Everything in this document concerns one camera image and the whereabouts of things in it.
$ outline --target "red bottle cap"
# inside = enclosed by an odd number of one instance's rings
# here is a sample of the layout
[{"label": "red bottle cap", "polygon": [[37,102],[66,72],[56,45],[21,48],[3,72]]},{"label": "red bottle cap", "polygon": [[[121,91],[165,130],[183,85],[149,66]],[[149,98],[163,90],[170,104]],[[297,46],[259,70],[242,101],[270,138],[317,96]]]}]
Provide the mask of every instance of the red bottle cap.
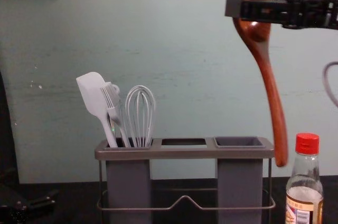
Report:
[{"label": "red bottle cap", "polygon": [[296,137],[296,152],[300,154],[318,154],[319,136],[313,133],[298,133]]}]

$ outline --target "utensil holder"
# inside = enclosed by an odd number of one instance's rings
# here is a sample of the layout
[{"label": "utensil holder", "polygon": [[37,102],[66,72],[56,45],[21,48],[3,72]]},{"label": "utensil holder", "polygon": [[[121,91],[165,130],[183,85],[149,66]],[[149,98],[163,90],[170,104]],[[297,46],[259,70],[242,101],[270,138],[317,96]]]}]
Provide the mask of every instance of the utensil holder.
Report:
[{"label": "utensil holder", "polygon": [[[201,211],[214,211],[218,224],[261,224],[262,210],[269,210],[270,214],[270,209],[275,207],[271,197],[274,147],[265,138],[155,138],[149,148],[107,146],[107,141],[102,141],[95,150],[95,158],[99,161],[100,188],[101,162],[106,162],[109,207],[102,205],[106,193],[102,189],[97,206],[102,215],[109,212],[110,224],[152,224],[152,212],[170,211],[182,200],[189,200]],[[152,205],[150,160],[203,158],[217,160],[217,207],[201,206],[186,194],[168,207]],[[262,206],[262,164],[265,158],[269,159],[268,206]]]}]

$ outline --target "wire handle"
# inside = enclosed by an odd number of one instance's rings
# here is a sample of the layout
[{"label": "wire handle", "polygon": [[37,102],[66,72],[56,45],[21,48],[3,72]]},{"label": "wire handle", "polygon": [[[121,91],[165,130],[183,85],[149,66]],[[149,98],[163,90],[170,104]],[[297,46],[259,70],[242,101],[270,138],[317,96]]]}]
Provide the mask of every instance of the wire handle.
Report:
[{"label": "wire handle", "polygon": [[338,61],[333,61],[331,63],[328,63],[324,67],[324,69],[323,69],[323,84],[324,84],[324,88],[325,88],[325,91],[326,91],[328,97],[331,99],[331,101],[338,108],[338,100],[335,98],[334,94],[332,93],[332,89],[330,87],[330,84],[328,82],[328,77],[327,77],[328,70],[331,66],[338,66]]},{"label": "wire handle", "polygon": [[194,201],[190,196],[183,195],[179,199],[177,199],[171,206],[164,207],[164,208],[103,208],[101,205],[101,198],[97,202],[96,206],[101,211],[170,211],[175,206],[178,205],[179,202],[181,202],[183,199],[189,200],[193,206],[195,206],[197,209],[201,211],[225,211],[225,210],[269,210],[273,209],[276,206],[276,202],[270,196],[270,205],[264,206],[264,207],[202,207],[196,201]]}]

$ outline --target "sauce bottle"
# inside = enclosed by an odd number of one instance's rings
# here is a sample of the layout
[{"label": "sauce bottle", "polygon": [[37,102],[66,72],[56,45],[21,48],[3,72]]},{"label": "sauce bottle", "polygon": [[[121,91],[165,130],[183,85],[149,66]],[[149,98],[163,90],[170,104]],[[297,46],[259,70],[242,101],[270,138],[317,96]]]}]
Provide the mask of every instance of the sauce bottle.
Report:
[{"label": "sauce bottle", "polygon": [[285,224],[322,224],[323,186],[318,153],[318,135],[297,134],[296,159],[286,185]]}]

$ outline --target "white fork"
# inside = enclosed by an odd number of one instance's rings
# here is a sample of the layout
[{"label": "white fork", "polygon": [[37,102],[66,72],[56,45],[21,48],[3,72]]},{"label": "white fork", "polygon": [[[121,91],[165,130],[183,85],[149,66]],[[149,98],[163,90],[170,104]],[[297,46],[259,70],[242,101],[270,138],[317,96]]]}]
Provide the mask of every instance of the white fork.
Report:
[{"label": "white fork", "polygon": [[129,139],[126,135],[124,126],[119,118],[118,108],[120,103],[120,97],[116,93],[116,89],[110,82],[106,82],[106,84],[101,87],[101,91],[107,103],[107,112],[110,119],[119,127],[125,147],[130,147]]}]

